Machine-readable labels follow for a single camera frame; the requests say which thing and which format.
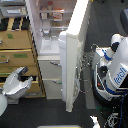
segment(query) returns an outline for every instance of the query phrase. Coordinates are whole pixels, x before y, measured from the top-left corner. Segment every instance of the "white refrigerator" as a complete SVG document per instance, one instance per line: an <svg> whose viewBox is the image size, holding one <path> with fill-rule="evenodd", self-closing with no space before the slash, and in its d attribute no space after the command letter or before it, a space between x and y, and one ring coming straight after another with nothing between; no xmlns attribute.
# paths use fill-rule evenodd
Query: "white refrigerator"
<svg viewBox="0 0 128 128"><path fill-rule="evenodd" d="M46 96L57 99L60 94L66 111L71 112L80 90L92 0L25 1Z"/></svg>

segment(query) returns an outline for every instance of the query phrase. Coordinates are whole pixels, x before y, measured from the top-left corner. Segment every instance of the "floor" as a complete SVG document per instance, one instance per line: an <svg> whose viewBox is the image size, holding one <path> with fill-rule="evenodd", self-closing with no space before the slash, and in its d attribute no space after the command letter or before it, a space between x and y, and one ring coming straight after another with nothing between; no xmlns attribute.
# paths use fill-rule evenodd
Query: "floor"
<svg viewBox="0 0 128 128"><path fill-rule="evenodd" d="M126 36L119 18L121 10L126 7L128 7L127 0L124 3L120 0L105 0L103 4L101 0L94 0L86 38L87 54L90 54L92 44L100 47L110 46L111 36L115 33ZM83 70L82 78L90 81L89 73L90 68ZM89 83L81 81L81 90L87 91L89 88ZM65 111L65 103L62 100L21 98L18 105L9 105L0 117L0 128L37 128L41 125L79 125L83 128L92 128L91 115L98 117L99 124L103 128L106 120L96 107L92 90L86 94L79 94L71 113Z"/></svg>

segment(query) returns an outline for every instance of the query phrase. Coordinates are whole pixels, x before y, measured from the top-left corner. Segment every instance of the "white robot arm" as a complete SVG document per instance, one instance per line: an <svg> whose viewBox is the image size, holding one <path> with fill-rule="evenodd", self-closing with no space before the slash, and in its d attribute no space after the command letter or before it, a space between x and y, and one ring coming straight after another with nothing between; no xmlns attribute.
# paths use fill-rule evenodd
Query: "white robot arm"
<svg viewBox="0 0 128 128"><path fill-rule="evenodd" d="M18 99L24 95L28 89L30 89L33 81L32 76L30 76L28 80L24 82L21 81L21 75L25 74L27 71L27 67L21 67L7 77L0 92L0 116L7 108L7 97Z"/></svg>

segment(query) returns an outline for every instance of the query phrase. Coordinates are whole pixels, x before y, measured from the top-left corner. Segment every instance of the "cabinet drawer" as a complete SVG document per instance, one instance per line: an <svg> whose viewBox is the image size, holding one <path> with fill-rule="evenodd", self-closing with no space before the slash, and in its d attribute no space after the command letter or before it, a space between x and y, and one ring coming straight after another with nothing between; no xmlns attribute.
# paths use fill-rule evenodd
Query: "cabinet drawer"
<svg viewBox="0 0 128 128"><path fill-rule="evenodd" d="M4 82L0 82L0 87L3 87ZM40 92L40 86L39 86L39 81L38 77L36 80L32 81L31 88L27 91L27 93L32 93L32 92Z"/></svg>
<svg viewBox="0 0 128 128"><path fill-rule="evenodd" d="M42 75L42 79L54 79L54 78L61 78L62 77L62 68L61 66L52 64L54 62L56 64L60 64L59 60L39 60L40 71Z"/></svg>
<svg viewBox="0 0 128 128"><path fill-rule="evenodd" d="M62 84L56 84L52 80L43 80L47 99L61 99Z"/></svg>
<svg viewBox="0 0 128 128"><path fill-rule="evenodd" d="M27 49L31 48L28 31L3 31L0 32L0 49Z"/></svg>
<svg viewBox="0 0 128 128"><path fill-rule="evenodd" d="M38 75L38 71L37 71L37 67L36 65L32 65L32 66L27 66L28 67L28 71L24 74L24 76L37 76ZM11 66L11 67L0 67L0 77L5 77L10 75L13 71L15 71L17 68L19 67L15 67L15 66Z"/></svg>
<svg viewBox="0 0 128 128"><path fill-rule="evenodd" d="M0 67L34 65L31 49L28 50L0 50Z"/></svg>

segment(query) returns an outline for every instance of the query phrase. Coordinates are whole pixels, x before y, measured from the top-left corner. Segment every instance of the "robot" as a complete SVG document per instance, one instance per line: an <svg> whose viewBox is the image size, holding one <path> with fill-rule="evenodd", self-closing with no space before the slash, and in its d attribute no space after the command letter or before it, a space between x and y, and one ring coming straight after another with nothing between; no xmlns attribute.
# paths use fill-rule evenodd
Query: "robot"
<svg viewBox="0 0 128 128"><path fill-rule="evenodd" d="M120 21L128 35L128 9L121 11ZM114 34L110 47L96 48L92 69L95 96L102 103L117 105L128 90L128 37Z"/></svg>
<svg viewBox="0 0 128 128"><path fill-rule="evenodd" d="M0 90L0 116L7 108L8 98L16 100L23 96L28 89L30 89L33 81L32 76L24 82L21 81L21 75L25 74L27 71L27 67L20 67L7 77L3 87Z"/></svg>

